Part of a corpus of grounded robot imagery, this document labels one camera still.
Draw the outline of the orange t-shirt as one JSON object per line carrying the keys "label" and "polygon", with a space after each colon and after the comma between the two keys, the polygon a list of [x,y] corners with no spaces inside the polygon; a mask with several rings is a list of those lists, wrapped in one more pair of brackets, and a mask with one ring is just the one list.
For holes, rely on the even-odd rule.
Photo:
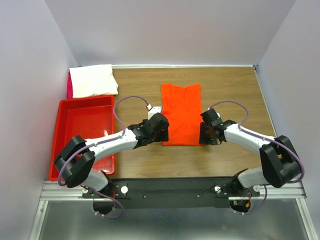
{"label": "orange t-shirt", "polygon": [[162,114],[168,119],[168,141],[163,146],[200,146],[201,85],[161,85]]}

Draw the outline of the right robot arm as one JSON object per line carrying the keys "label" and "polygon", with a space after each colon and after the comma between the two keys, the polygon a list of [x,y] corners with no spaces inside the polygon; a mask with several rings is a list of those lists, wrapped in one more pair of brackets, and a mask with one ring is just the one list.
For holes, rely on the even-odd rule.
{"label": "right robot arm", "polygon": [[234,193],[254,186],[281,188],[304,175],[298,154],[288,137],[271,137],[244,128],[233,120],[223,121],[213,108],[200,116],[200,144],[215,146],[229,142],[250,150],[260,158],[260,167],[244,169],[232,177],[230,190]]}

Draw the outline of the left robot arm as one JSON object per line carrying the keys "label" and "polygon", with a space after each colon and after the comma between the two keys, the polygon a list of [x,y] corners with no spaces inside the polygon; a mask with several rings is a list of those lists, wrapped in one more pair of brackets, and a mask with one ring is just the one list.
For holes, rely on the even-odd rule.
{"label": "left robot arm", "polygon": [[68,188],[83,185],[97,191],[104,189],[109,184],[108,177],[93,169],[94,163],[121,151],[167,142],[169,125],[169,120],[157,112],[150,119],[111,135],[93,139],[72,137],[54,159],[58,184]]}

